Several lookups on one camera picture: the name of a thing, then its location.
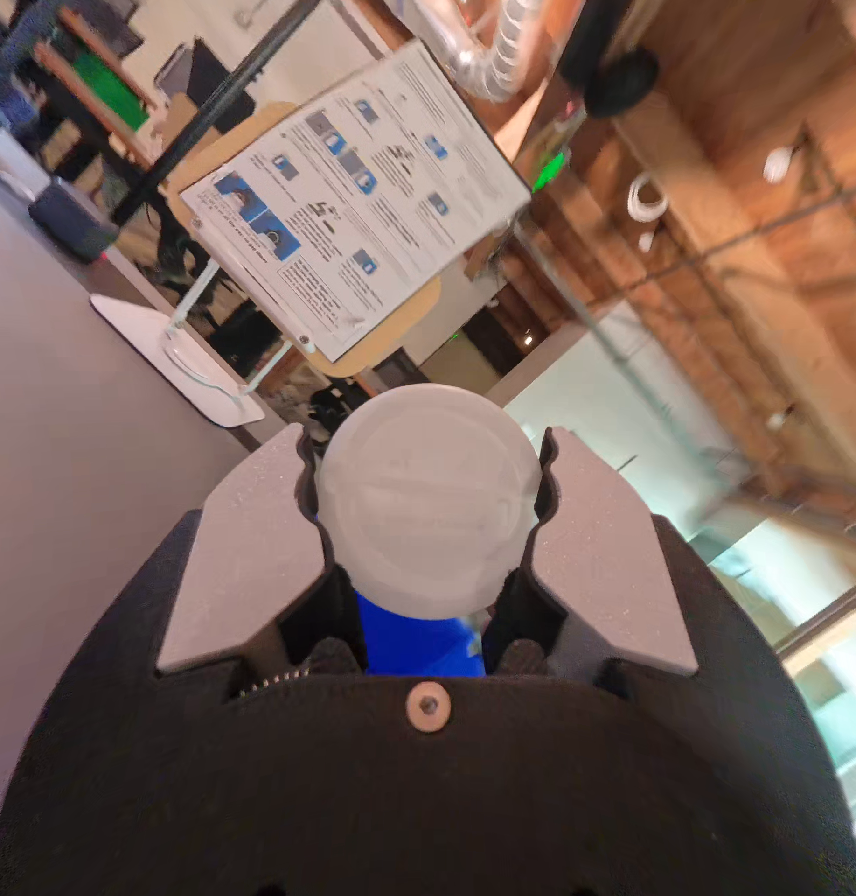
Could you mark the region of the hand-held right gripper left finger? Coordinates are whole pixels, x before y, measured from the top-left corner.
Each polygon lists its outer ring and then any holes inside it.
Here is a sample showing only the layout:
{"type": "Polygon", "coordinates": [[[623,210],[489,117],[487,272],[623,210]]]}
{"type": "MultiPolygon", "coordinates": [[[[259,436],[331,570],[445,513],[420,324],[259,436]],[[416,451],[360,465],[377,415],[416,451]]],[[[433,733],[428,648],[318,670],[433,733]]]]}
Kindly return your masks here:
{"type": "Polygon", "coordinates": [[[237,659],[252,679],[290,678],[325,639],[368,666],[358,599],[318,509],[310,436],[289,424],[203,504],[160,674],[237,659]]]}

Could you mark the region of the white plastic bottle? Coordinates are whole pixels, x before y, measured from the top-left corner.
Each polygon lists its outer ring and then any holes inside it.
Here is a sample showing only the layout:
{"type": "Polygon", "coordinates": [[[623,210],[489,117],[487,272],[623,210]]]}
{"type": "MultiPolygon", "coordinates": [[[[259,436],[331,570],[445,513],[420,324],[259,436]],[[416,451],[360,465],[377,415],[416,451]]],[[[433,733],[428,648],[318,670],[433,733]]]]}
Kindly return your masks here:
{"type": "Polygon", "coordinates": [[[503,409],[449,385],[369,399],[317,473],[318,519],[355,590],[396,615],[465,617],[495,603],[534,528],[541,465],[503,409]]]}

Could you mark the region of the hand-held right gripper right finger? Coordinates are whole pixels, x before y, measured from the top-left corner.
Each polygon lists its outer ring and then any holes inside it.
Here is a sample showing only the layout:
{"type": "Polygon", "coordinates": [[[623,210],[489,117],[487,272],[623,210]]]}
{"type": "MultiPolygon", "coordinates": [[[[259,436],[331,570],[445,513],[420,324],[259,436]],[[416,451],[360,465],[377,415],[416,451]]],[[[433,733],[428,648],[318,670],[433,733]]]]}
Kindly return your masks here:
{"type": "Polygon", "coordinates": [[[483,633],[489,676],[601,683],[623,662],[699,669],[652,512],[576,435],[549,427],[522,559],[483,633]]]}

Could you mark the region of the printed instruction sheet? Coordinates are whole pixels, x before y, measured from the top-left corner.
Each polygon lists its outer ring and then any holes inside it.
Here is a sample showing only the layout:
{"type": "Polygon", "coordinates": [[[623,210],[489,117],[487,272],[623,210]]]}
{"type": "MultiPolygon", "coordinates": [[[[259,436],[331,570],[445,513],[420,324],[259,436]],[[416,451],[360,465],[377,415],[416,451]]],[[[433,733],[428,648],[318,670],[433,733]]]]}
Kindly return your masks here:
{"type": "Polygon", "coordinates": [[[335,363],[531,190],[412,39],[179,196],[223,268],[288,337],[335,363]]]}

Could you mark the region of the black office chair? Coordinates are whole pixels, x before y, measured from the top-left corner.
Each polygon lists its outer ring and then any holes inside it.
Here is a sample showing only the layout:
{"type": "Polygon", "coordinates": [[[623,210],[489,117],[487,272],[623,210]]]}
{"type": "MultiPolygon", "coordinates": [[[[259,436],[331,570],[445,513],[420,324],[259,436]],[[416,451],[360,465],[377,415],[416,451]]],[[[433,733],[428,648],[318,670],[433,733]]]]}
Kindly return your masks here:
{"type": "Polygon", "coordinates": [[[331,378],[329,386],[310,395],[308,417],[318,423],[331,438],[370,395],[354,380],[331,378]]]}

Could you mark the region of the dark grey box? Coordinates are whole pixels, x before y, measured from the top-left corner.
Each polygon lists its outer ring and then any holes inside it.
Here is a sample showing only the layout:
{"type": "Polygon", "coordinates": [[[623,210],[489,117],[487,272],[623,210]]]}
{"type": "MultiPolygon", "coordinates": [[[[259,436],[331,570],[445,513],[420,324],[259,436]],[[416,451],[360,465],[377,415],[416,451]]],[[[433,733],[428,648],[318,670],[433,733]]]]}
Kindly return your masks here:
{"type": "Polygon", "coordinates": [[[80,263],[98,261],[120,235],[120,228],[87,195],[57,176],[28,206],[28,216],[80,263]]]}

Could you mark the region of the blue plastic bin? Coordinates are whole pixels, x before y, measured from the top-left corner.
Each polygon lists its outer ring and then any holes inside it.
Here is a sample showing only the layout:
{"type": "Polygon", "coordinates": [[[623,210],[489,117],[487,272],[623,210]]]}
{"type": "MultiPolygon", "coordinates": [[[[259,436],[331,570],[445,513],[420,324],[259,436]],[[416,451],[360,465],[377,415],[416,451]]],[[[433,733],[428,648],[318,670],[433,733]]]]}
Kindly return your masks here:
{"type": "Polygon", "coordinates": [[[464,619],[422,620],[357,596],[371,676],[482,678],[480,636],[464,619]]]}

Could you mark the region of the green exit sign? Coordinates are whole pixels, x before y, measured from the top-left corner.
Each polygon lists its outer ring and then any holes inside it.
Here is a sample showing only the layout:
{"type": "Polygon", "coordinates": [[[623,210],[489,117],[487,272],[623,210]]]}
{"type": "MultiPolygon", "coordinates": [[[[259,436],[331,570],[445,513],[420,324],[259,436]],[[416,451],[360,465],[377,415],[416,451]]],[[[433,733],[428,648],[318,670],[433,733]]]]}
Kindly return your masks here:
{"type": "Polygon", "coordinates": [[[534,180],[532,186],[532,194],[541,192],[547,185],[552,183],[557,177],[569,167],[571,152],[568,147],[558,151],[555,155],[550,156],[543,163],[539,173],[534,180]]]}

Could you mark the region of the green crate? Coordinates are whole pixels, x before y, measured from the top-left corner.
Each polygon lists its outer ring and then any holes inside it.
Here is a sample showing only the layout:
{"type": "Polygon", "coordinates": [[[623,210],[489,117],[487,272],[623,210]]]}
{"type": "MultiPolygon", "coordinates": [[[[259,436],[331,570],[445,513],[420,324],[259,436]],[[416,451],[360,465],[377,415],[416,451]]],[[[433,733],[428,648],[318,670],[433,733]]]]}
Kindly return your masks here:
{"type": "Polygon", "coordinates": [[[82,50],[72,67],[77,76],[109,110],[133,132],[138,132],[149,118],[145,103],[104,61],[82,50]]]}

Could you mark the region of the wooden sign board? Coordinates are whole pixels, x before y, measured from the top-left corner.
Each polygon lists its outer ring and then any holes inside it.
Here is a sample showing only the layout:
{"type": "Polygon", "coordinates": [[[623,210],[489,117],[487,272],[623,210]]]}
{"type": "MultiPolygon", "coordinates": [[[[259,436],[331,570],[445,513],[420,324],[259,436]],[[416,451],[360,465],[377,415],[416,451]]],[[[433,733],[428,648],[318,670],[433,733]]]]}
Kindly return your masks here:
{"type": "MultiPolygon", "coordinates": [[[[251,118],[240,123],[230,132],[210,140],[206,146],[193,148],[177,165],[163,183],[165,198],[173,215],[180,224],[198,239],[223,269],[238,282],[243,282],[244,272],[238,263],[229,259],[226,252],[212,249],[205,239],[201,225],[196,222],[197,214],[182,198],[182,194],[212,172],[232,161],[258,140],[264,133],[278,127],[292,115],[297,106],[289,102],[267,104],[251,118]]],[[[343,378],[357,376],[367,367],[374,366],[384,358],[411,328],[420,322],[437,304],[441,293],[439,277],[425,283],[399,308],[396,308],[380,325],[364,336],[336,362],[331,362],[321,351],[311,344],[304,344],[292,332],[292,325],[285,313],[272,310],[264,304],[265,294],[256,286],[244,286],[258,308],[265,312],[285,336],[285,340],[305,357],[307,362],[322,375],[343,378]]]]}

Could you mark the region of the wooden desk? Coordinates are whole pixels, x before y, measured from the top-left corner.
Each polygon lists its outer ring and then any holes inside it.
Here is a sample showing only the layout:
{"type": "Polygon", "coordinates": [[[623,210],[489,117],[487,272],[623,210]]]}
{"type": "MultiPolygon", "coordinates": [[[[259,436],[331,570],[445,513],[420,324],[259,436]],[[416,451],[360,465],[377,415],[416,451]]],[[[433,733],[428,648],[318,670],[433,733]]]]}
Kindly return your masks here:
{"type": "MultiPolygon", "coordinates": [[[[61,7],[56,17],[56,30],[78,42],[111,76],[128,90],[140,108],[151,114],[158,107],[157,100],[125,68],[123,62],[105,43],[104,38],[78,12],[61,7]]],[[[78,73],[55,45],[55,39],[37,39],[33,61],[70,97],[64,104],[65,118],[77,129],[80,139],[95,146],[97,152],[125,161],[132,168],[149,171],[154,152],[148,140],[139,135],[125,118],[108,106],[78,73]]]]}

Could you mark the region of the silver air duct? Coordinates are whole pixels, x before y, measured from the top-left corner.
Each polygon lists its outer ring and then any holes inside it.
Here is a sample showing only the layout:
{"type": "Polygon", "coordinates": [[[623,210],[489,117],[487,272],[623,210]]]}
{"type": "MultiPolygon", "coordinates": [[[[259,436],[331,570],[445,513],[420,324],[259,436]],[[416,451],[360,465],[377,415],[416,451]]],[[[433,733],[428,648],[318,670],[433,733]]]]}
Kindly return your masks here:
{"type": "Polygon", "coordinates": [[[543,31],[541,1],[504,1],[489,46],[471,33],[456,2],[386,2],[466,93],[503,103],[523,87],[543,31]]]}

